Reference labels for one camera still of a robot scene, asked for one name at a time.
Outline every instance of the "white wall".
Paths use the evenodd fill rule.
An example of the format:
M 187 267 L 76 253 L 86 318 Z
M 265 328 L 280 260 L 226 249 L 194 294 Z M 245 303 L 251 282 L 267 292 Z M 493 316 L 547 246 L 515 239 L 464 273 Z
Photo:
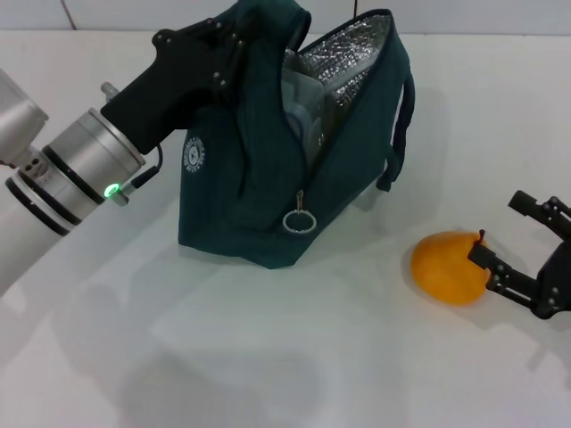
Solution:
M 0 29 L 71 29 L 60 0 L 0 0 Z
M 236 0 L 67 0 L 78 29 L 179 29 L 210 18 Z M 352 17 L 353 0 L 299 0 L 313 15 L 312 32 Z
M 65 0 L 79 29 L 177 29 L 235 0 Z M 391 9 L 402 33 L 571 35 L 571 0 L 299 0 L 322 33 L 359 11 Z M 69 29 L 61 0 L 0 0 L 0 29 Z
M 402 33 L 571 35 L 570 0 L 359 0 L 387 8 Z

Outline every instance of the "screw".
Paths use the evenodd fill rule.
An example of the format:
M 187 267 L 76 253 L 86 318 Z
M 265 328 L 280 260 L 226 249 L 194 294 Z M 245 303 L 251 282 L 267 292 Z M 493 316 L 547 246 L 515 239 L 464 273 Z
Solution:
M 105 94 L 105 100 L 107 103 L 114 98 L 119 90 L 109 82 L 105 82 L 101 85 L 101 92 Z

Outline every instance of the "silver insulated lining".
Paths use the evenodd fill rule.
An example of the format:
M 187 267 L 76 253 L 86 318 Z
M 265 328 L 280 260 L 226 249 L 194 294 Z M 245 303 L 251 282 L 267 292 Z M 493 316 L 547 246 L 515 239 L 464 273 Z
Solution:
M 335 33 L 300 55 L 300 71 L 320 80 L 338 107 L 346 107 L 383 49 L 391 27 L 387 15 L 372 15 Z
M 389 15 L 371 15 L 301 54 L 285 52 L 284 68 L 323 83 L 325 97 L 320 146 L 343 123 L 349 106 L 385 45 L 391 23 Z

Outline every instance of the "zipper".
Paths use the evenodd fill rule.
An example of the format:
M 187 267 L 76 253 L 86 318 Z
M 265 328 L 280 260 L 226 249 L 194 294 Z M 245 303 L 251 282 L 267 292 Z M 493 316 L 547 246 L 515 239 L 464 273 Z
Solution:
M 313 232 L 315 228 L 318 226 L 318 221 L 313 214 L 303 209 L 303 190 L 300 190 L 295 195 L 295 202 L 296 202 L 295 210 L 289 211 L 287 214 L 284 215 L 284 217 L 282 218 L 282 226 L 286 231 L 288 231 L 292 235 L 308 235 L 311 232 Z M 291 228 L 287 224 L 287 220 L 292 216 L 305 216 L 310 220 L 311 226 L 303 230 Z
M 309 51 L 310 49 L 312 49 L 316 45 L 319 45 L 324 40 L 327 40 L 328 38 L 331 38 L 331 36 L 339 33 L 340 31 L 343 31 L 344 29 L 351 26 L 355 22 L 362 21 L 362 20 L 364 20 L 370 16 L 377 15 L 377 14 L 379 14 L 379 10 L 370 11 L 368 13 L 364 13 L 361 16 L 352 19 L 349 22 L 346 22 L 344 25 L 338 27 L 337 29 L 330 31 L 329 33 L 327 33 L 325 36 L 323 36 L 319 40 L 316 40 L 315 42 L 313 42 L 309 46 L 302 49 L 299 52 L 299 54 L 304 54 L 306 51 Z M 331 151 L 333 150 L 333 148 L 335 147 L 337 141 L 339 140 L 339 136 L 342 134 L 343 129 L 346 126 L 347 122 L 349 122 L 350 119 L 352 118 L 352 115 L 355 111 L 355 105 L 357 105 L 359 103 L 360 98 L 363 96 L 363 94 L 365 94 L 367 87 L 370 85 L 371 76 L 374 75 L 374 73 L 377 71 L 377 68 L 380 67 L 381 64 L 383 63 L 383 61 L 385 59 L 385 55 L 386 55 L 386 43 L 388 43 L 392 39 L 393 33 L 394 33 L 394 19 L 392 19 L 392 21 L 391 21 L 391 27 L 389 28 L 389 32 L 386 35 L 385 44 L 381 48 L 381 52 L 378 54 L 378 57 L 375 59 L 373 64 L 370 66 L 370 73 L 365 77 L 365 81 L 363 82 L 359 92 L 357 93 L 357 95 L 353 99 L 352 105 L 351 105 L 350 109 L 347 111 L 343 123 L 337 128 L 337 130 L 334 132 L 334 134 L 324 143 L 325 147 L 319 151 L 316 159 L 313 161 L 313 165 L 311 166 L 311 168 L 308 168 L 307 155 L 305 154 L 305 150 L 303 150 L 302 144 L 296 144 L 296 146 L 300 149 L 301 154 L 302 154 L 302 158 L 303 158 L 302 188 L 295 194 L 295 204 L 296 204 L 296 207 L 298 207 L 297 208 L 298 212 L 300 210 L 302 210 L 303 196 L 311 187 L 311 184 L 313 183 L 313 180 L 315 179 L 316 175 L 318 174 L 319 170 L 321 169 L 321 166 L 323 165 L 323 163 L 325 163 L 325 160 L 326 160 L 328 154 L 330 154 Z M 290 129 L 291 133 L 293 134 L 294 132 L 291 129 L 291 127 L 288 126 L 288 128 Z

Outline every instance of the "green led light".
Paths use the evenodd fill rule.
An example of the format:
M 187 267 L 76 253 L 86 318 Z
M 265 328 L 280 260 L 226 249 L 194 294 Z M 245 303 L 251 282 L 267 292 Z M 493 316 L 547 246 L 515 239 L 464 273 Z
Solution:
M 119 191 L 119 189 L 121 189 L 121 186 L 118 185 L 117 183 L 113 183 L 112 185 L 107 186 L 103 194 L 105 195 L 106 198 L 111 198 L 115 193 Z

